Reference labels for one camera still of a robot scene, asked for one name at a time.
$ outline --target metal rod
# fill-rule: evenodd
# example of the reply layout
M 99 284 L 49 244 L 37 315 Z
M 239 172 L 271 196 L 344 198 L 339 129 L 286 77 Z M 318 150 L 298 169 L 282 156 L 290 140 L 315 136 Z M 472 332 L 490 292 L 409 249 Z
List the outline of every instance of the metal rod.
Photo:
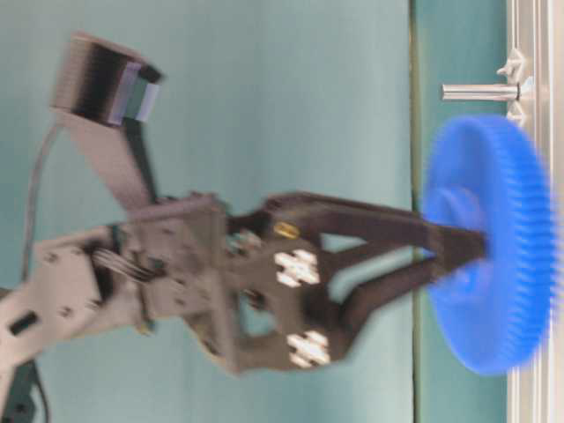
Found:
M 519 86 L 507 84 L 443 84 L 441 95 L 443 100 L 512 101 L 519 98 Z

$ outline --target blue gear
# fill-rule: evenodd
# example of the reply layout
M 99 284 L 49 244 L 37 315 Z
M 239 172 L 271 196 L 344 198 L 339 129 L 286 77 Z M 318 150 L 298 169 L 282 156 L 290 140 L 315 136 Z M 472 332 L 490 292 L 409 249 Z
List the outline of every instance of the blue gear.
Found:
M 500 116 L 465 116 L 435 141 L 425 217 L 483 231 L 485 259 L 429 287 L 453 353 L 482 375 L 528 360 L 543 340 L 556 286 L 549 183 L 531 142 Z

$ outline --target wire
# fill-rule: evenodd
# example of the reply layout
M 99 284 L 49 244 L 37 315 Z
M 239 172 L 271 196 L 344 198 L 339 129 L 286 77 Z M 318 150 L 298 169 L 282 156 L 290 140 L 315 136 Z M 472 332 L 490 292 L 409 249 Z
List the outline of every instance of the wire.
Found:
M 94 264 L 105 267 L 130 278 L 135 282 L 146 282 L 156 276 L 154 271 L 145 269 L 130 260 L 123 258 L 109 249 L 97 249 L 93 253 Z
M 39 373 L 35 360 L 32 361 L 32 365 L 35 384 L 37 385 L 37 390 L 39 391 L 39 396 L 41 397 L 41 402 L 43 403 L 43 421 L 45 423 L 49 423 L 51 421 L 51 410 L 49 407 L 47 391 L 45 390 L 45 385 L 43 384 L 43 380 L 41 379 L 41 374 Z
M 26 217 L 24 223 L 24 246 L 22 249 L 22 260 L 21 260 L 21 272 L 20 281 L 25 283 L 27 281 L 27 276 L 29 275 L 29 261 L 32 253 L 33 238 L 35 236 L 35 220 L 37 212 L 37 197 L 39 193 L 39 187 L 41 185 L 41 170 L 43 169 L 43 164 L 48 156 L 51 146 L 55 142 L 56 135 L 61 129 L 61 125 L 57 122 L 53 124 L 47 135 L 43 138 L 41 143 L 41 149 L 35 163 L 33 164 L 33 170 L 31 177 L 29 179 L 29 185 L 27 187 L 27 203 L 26 203 Z
M 27 201 L 26 201 L 26 216 L 24 222 L 24 246 L 21 253 L 21 272 L 20 272 L 20 283 L 25 283 L 29 275 L 29 262 L 32 254 L 33 238 L 35 236 L 35 221 L 37 220 L 37 197 L 39 194 L 39 187 L 41 185 L 41 170 L 43 169 L 43 164 L 48 156 L 51 146 L 56 140 L 56 135 L 61 129 L 61 125 L 55 122 L 47 135 L 43 138 L 41 143 L 41 149 L 35 163 L 33 164 L 33 170 L 31 177 L 29 179 L 29 185 L 27 187 Z M 35 384 L 37 385 L 37 390 L 39 391 L 41 401 L 43 403 L 44 411 L 44 421 L 45 423 L 50 423 L 51 421 L 51 411 L 49 407 L 49 401 L 47 397 L 47 391 L 43 385 L 43 380 L 37 363 L 32 361 Z

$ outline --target screw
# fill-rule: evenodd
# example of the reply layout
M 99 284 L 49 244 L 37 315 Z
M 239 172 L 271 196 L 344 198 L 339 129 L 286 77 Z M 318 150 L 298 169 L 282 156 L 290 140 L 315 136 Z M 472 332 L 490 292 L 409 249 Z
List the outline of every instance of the screw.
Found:
M 55 253 L 47 253 L 43 258 L 47 263 L 54 263 L 58 260 L 59 256 Z
M 72 316 L 72 308 L 68 308 L 68 307 L 63 307 L 61 308 L 61 310 L 59 310 L 59 316 L 63 317 L 63 318 L 68 318 Z
M 97 310 L 98 308 L 100 308 L 100 306 L 102 305 L 102 301 L 100 300 L 89 300 L 86 303 L 86 306 L 91 309 L 91 310 Z
M 246 289 L 244 293 L 247 296 L 249 305 L 255 311 L 264 310 L 264 308 L 266 307 L 266 299 L 264 298 L 264 295 L 262 295 L 258 291 L 255 291 L 254 289 Z

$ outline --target teal wall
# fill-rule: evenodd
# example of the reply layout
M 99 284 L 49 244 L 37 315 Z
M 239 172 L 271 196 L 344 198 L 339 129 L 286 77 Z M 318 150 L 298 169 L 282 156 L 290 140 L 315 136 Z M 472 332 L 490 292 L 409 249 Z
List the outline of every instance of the teal wall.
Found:
M 413 148 L 422 184 L 436 131 L 461 114 L 505 113 L 505 104 L 443 102 L 440 84 L 487 84 L 506 59 L 505 2 L 414 0 Z M 416 404 L 419 423 L 506 421 L 506 379 L 466 370 L 446 346 L 425 294 L 416 301 Z
M 146 132 L 161 193 L 213 190 L 237 212 L 286 189 L 410 206 L 407 2 L 4 0 L 2 285 L 17 280 L 27 176 L 74 29 L 135 48 L 167 75 Z M 122 218 L 61 137 L 38 238 Z M 56 423 L 412 421 L 411 299 L 380 311 L 359 346 L 316 373 L 235 379 L 170 321 L 148 338 L 124 329 L 60 344 L 39 362 Z

